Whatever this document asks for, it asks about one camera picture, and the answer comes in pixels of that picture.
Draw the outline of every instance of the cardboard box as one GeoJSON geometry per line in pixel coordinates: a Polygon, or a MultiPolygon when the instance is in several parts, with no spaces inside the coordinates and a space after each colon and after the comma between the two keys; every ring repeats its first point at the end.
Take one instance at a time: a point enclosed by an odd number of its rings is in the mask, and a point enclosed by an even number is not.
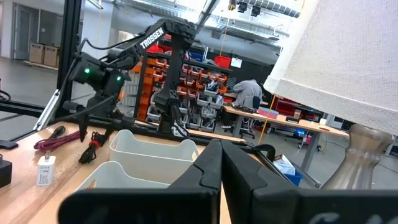
{"type": "Polygon", "coordinates": [[[59,51],[60,49],[58,47],[45,46],[44,65],[56,68],[59,51]]]}
{"type": "Polygon", "coordinates": [[[30,43],[29,61],[33,63],[43,64],[44,45],[37,43],[30,43]]]}

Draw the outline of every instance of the metal bracket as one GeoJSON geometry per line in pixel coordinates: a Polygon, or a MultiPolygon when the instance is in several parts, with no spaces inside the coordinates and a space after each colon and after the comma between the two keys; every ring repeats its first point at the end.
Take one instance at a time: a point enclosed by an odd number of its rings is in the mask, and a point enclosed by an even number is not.
{"type": "Polygon", "coordinates": [[[34,131],[40,131],[47,127],[49,121],[53,118],[54,112],[57,110],[59,105],[60,90],[55,90],[54,94],[51,96],[49,103],[45,106],[43,113],[40,115],[35,126],[34,131]]]}

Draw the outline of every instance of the yellow pole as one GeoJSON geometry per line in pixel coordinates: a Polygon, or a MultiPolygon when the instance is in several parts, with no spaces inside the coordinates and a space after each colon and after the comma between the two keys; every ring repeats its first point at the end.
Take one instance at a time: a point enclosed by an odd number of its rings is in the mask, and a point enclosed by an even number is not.
{"type": "Polygon", "coordinates": [[[268,114],[266,116],[266,120],[264,121],[264,127],[262,128],[260,139],[259,139],[259,142],[257,144],[260,144],[260,142],[261,142],[262,135],[264,134],[264,130],[266,129],[266,126],[267,126],[267,121],[268,121],[269,114],[271,113],[272,105],[274,104],[274,100],[275,100],[275,95],[272,97],[271,105],[269,106],[269,111],[268,111],[268,114]]]}

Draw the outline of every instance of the ceiling light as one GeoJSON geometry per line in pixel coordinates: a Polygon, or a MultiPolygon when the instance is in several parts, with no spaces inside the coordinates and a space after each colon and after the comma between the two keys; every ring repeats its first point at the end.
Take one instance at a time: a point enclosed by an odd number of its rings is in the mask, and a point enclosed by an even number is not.
{"type": "Polygon", "coordinates": [[[248,4],[245,2],[239,2],[238,4],[239,4],[238,12],[241,12],[241,13],[246,12],[246,10],[248,9],[248,4]]]}
{"type": "Polygon", "coordinates": [[[92,3],[92,5],[95,6],[95,8],[97,9],[104,9],[98,2],[96,2],[95,0],[87,0],[88,2],[92,3]]]}
{"type": "Polygon", "coordinates": [[[251,8],[251,16],[254,16],[254,17],[258,16],[260,14],[260,10],[261,10],[261,8],[259,6],[253,6],[251,8]]]}

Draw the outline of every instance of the white label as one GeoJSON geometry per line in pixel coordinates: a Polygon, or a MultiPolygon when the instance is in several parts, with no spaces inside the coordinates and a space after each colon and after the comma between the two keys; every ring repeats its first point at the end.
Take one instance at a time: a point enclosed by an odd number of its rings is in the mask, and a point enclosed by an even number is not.
{"type": "Polygon", "coordinates": [[[231,66],[240,68],[242,66],[242,59],[239,58],[232,58],[231,66]]]}
{"type": "Polygon", "coordinates": [[[50,185],[52,182],[51,178],[52,178],[52,174],[51,174],[50,166],[38,166],[37,167],[36,185],[38,185],[38,186],[50,185]]]}
{"type": "Polygon", "coordinates": [[[153,34],[151,34],[149,37],[147,37],[144,41],[142,41],[139,45],[143,49],[146,49],[148,46],[150,46],[155,40],[157,40],[160,36],[164,34],[163,29],[159,28],[157,31],[155,31],[153,34]]]}

